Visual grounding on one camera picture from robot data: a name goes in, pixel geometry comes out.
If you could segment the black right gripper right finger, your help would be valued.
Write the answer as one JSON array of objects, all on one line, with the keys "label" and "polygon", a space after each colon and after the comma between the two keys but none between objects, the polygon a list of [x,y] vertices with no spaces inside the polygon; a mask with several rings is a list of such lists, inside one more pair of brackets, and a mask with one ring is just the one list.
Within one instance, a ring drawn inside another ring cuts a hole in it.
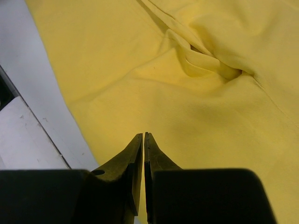
[{"label": "black right gripper right finger", "polygon": [[144,139],[147,221],[150,224],[274,224],[262,182],[243,168],[182,169]]}]

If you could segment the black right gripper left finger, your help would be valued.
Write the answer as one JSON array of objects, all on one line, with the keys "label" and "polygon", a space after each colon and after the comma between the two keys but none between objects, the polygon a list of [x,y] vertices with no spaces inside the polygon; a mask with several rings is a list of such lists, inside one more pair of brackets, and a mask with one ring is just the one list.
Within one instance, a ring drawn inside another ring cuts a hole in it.
[{"label": "black right gripper left finger", "polygon": [[93,171],[2,170],[3,224],[132,224],[138,215],[142,134]]}]

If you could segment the yellow trousers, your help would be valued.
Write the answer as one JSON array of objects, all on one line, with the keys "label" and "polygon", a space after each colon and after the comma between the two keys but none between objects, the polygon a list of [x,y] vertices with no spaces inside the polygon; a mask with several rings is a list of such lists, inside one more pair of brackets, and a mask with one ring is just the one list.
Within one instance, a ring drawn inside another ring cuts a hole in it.
[{"label": "yellow trousers", "polygon": [[99,164],[150,132],[182,168],[249,168],[299,221],[296,0],[28,0]]}]

